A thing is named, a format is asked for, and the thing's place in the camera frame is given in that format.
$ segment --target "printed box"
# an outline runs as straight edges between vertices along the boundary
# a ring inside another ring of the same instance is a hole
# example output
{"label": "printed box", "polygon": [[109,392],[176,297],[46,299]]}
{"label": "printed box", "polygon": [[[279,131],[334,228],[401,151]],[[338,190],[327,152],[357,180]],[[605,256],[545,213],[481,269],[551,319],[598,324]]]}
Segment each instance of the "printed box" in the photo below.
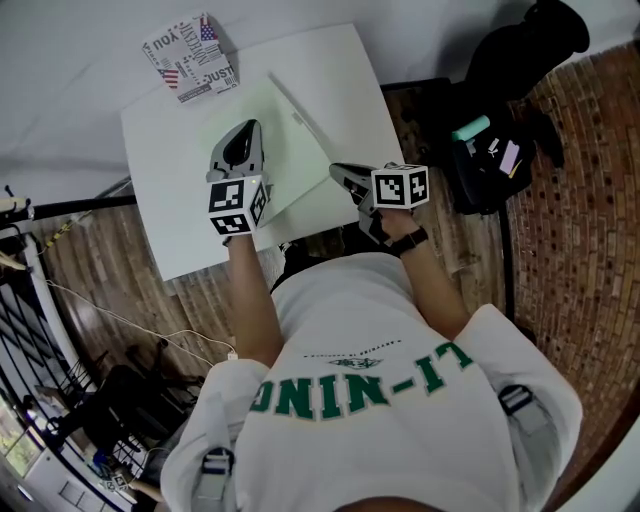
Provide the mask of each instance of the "printed box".
{"label": "printed box", "polygon": [[154,33],[142,51],[181,103],[238,85],[206,12],[185,16]]}

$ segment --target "small box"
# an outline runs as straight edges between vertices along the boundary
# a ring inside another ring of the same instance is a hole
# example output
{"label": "small box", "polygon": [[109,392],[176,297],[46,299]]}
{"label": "small box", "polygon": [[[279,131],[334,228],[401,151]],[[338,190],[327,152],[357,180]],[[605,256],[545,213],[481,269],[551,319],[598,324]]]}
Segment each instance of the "small box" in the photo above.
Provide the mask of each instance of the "small box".
{"label": "small box", "polygon": [[394,165],[371,172],[376,208],[410,209],[429,200],[429,168]]}
{"label": "small box", "polygon": [[144,41],[142,51],[181,103],[238,85],[206,12],[185,16],[155,32]]}
{"label": "small box", "polygon": [[269,202],[265,176],[215,181],[208,184],[209,219],[221,236],[253,233]]}

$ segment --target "teal object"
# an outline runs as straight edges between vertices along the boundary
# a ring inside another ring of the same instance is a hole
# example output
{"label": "teal object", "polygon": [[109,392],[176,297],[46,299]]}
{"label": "teal object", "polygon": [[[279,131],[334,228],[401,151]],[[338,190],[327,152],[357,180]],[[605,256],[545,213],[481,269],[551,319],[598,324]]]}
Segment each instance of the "teal object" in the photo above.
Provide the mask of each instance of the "teal object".
{"label": "teal object", "polygon": [[469,124],[451,133],[451,139],[454,142],[457,140],[468,141],[478,135],[482,130],[489,128],[489,126],[491,126],[489,118],[487,116],[480,116],[475,121],[471,121]]}

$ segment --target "brick floor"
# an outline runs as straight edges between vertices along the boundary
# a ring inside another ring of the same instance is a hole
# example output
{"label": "brick floor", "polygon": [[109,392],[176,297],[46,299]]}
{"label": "brick floor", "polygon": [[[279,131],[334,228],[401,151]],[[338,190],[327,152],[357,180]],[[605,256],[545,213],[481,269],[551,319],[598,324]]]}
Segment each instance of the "brick floor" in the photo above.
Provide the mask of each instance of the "brick floor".
{"label": "brick floor", "polygon": [[530,99],[552,117],[566,164],[554,169],[538,151],[532,186],[509,201],[516,320],[585,412],[555,508],[638,414],[640,57],[627,45],[583,59],[545,77]]}

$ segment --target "black chair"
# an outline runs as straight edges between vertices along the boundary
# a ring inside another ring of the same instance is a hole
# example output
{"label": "black chair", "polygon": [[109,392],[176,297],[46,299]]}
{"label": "black chair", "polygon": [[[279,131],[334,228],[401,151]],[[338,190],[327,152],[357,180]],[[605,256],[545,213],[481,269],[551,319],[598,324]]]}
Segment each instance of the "black chair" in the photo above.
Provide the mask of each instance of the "black chair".
{"label": "black chair", "polygon": [[[526,122],[517,122],[507,102],[524,98],[555,66],[588,47],[589,32],[575,11],[559,0],[538,0],[522,23],[501,27],[482,40],[463,82],[439,78],[415,84],[421,91],[414,118],[430,141],[428,161],[422,163],[444,171],[458,212],[495,212],[526,188],[531,183],[534,139],[562,165],[562,147],[549,118],[531,112]],[[486,158],[479,158],[483,155],[472,157],[463,142],[451,140],[452,131],[482,115],[491,126],[478,135],[481,147],[495,138],[520,147],[522,163],[511,178],[486,169]]]}
{"label": "black chair", "polygon": [[[193,406],[198,398],[189,391],[189,388],[202,387],[202,384],[204,384],[204,377],[195,376],[184,377],[181,379],[166,378],[162,372],[162,354],[168,346],[169,342],[167,342],[167,340],[161,339],[158,341],[156,344],[156,354],[153,360],[153,365],[150,369],[140,361],[140,347],[138,345],[129,346],[125,355],[127,356],[127,359],[131,361],[131,364],[133,364],[133,366],[135,366],[136,369],[144,376],[144,378],[159,390],[167,400],[173,403],[176,407],[186,410]],[[187,403],[184,403],[176,397],[176,395],[171,391],[172,389],[186,392],[190,399]]]}
{"label": "black chair", "polygon": [[56,418],[56,431],[47,435],[52,448],[62,446],[74,431],[83,428],[89,440],[107,454],[120,441],[134,451],[129,441],[163,440],[186,419],[186,414],[168,401],[153,385],[128,366],[111,369],[100,389],[66,416]]}

